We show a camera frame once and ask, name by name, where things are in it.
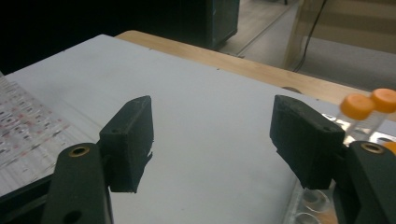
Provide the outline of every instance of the floor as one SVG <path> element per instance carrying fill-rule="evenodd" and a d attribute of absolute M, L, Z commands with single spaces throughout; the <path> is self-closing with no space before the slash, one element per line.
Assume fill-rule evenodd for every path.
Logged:
<path fill-rule="evenodd" d="M 241 0 L 238 33 L 219 51 L 282 67 L 298 0 Z M 311 38 L 298 73 L 365 91 L 396 90 L 396 55 Z"/>

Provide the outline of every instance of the table surface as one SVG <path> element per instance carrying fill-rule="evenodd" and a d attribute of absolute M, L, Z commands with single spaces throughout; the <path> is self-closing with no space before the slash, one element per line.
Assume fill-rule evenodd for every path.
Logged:
<path fill-rule="evenodd" d="M 123 41 L 123 36 L 185 55 Z M 221 63 L 191 59 L 210 55 L 219 57 L 212 56 L 208 63 Z M 243 75 L 245 68 L 248 74 L 263 69 L 259 74 L 264 77 L 239 76 L 224 68 L 229 65 Z M 115 223 L 253 224 L 281 223 L 295 181 L 269 138 L 274 96 L 300 99 L 330 115 L 338 111 L 329 102 L 263 83 L 268 77 L 279 81 L 276 74 L 291 77 L 288 86 L 301 83 L 292 86 L 301 91 L 303 80 L 317 83 L 309 77 L 296 81 L 298 74 L 214 51 L 127 32 L 119 39 L 99 35 L 7 79 L 70 121 L 83 133 L 81 142 L 99 140 L 100 130 L 129 100 L 151 96 L 153 158 L 136 195 L 111 193 Z"/>
<path fill-rule="evenodd" d="M 177 57 L 214 66 L 274 86 L 292 87 L 299 90 L 304 95 L 335 105 L 339 105 L 344 97 L 350 93 L 370 94 L 367 91 L 354 89 L 315 77 L 308 77 L 266 64 L 256 63 L 138 31 L 127 31 L 117 35 L 116 38 L 136 43 L 150 49 L 156 49 Z M 396 121 L 396 113 L 389 115 L 389 120 Z"/>

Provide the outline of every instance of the orange cap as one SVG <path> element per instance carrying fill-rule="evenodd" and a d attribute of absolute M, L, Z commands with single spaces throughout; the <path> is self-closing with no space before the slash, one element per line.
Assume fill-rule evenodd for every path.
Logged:
<path fill-rule="evenodd" d="M 375 103 L 375 110 L 390 114 L 396 111 L 396 91 L 390 89 L 376 89 L 370 98 Z"/>
<path fill-rule="evenodd" d="M 396 156 L 396 142 L 386 142 L 383 146 L 392 151 Z"/>
<path fill-rule="evenodd" d="M 374 110 L 374 102 L 367 96 L 352 93 L 340 104 L 340 110 L 351 119 L 363 120 Z"/>

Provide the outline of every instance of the cable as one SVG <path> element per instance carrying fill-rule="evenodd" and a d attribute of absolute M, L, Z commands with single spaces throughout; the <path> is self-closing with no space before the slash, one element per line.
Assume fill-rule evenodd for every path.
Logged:
<path fill-rule="evenodd" d="M 320 14 L 321 14 L 324 6 L 326 5 L 326 2 L 327 2 L 327 0 L 323 0 L 323 3 L 320 7 L 320 11 L 317 15 L 317 18 L 315 19 L 314 24 L 312 25 L 311 31 L 309 32 L 309 35 L 308 35 L 308 38 L 306 39 L 303 57 L 301 58 L 300 62 L 297 64 L 297 66 L 293 69 L 293 72 L 298 72 L 305 62 L 305 56 L 306 56 L 306 51 L 308 49 L 309 41 L 311 40 L 311 36 L 314 33 L 314 30 L 315 30 L 315 27 L 317 26 Z"/>

